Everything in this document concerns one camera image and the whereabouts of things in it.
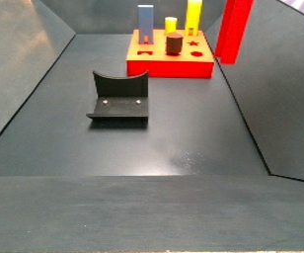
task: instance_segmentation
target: gray wall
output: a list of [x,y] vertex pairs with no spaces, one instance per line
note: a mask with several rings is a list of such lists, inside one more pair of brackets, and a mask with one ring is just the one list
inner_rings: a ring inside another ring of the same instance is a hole
[[40,0],[0,0],[0,131],[73,36]]
[[256,0],[239,62],[223,69],[271,172],[304,180],[304,15]]
[[[154,27],[164,18],[179,18],[185,26],[187,0],[42,0],[78,34],[132,34],[138,27],[140,4],[154,5]],[[227,0],[204,0],[201,29],[205,31],[224,12]]]

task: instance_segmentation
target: wooden board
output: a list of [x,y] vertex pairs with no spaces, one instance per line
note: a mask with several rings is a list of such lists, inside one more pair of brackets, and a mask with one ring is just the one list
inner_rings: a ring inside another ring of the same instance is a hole
[[128,53],[128,74],[149,71],[152,77],[211,78],[215,56],[203,31],[197,37],[184,36],[183,52],[167,55],[164,30],[154,30],[154,44],[140,44],[140,31],[134,35]]

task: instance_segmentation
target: red block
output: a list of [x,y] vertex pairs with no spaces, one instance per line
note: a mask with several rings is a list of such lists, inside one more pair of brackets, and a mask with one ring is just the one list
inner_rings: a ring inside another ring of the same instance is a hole
[[149,71],[150,77],[211,78],[215,56],[204,33],[197,37],[184,36],[180,55],[167,55],[167,35],[154,30],[154,44],[140,44],[138,30],[134,30],[128,53],[128,75]]
[[235,64],[237,61],[252,7],[253,0],[228,0],[216,48],[221,63]]

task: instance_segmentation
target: red pillar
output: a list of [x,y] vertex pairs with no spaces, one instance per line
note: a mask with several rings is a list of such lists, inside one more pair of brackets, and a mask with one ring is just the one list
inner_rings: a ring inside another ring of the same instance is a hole
[[221,63],[235,64],[237,61],[252,7],[253,0],[228,0],[216,48]]

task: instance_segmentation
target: screw hole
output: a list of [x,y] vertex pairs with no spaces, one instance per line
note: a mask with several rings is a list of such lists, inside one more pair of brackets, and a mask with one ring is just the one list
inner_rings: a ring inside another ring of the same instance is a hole
[[191,54],[196,57],[201,57],[204,55],[201,51],[192,51]]
[[189,42],[189,45],[200,45],[200,42]]
[[148,54],[148,55],[153,55],[153,51],[138,51],[137,54],[142,55],[142,54]]

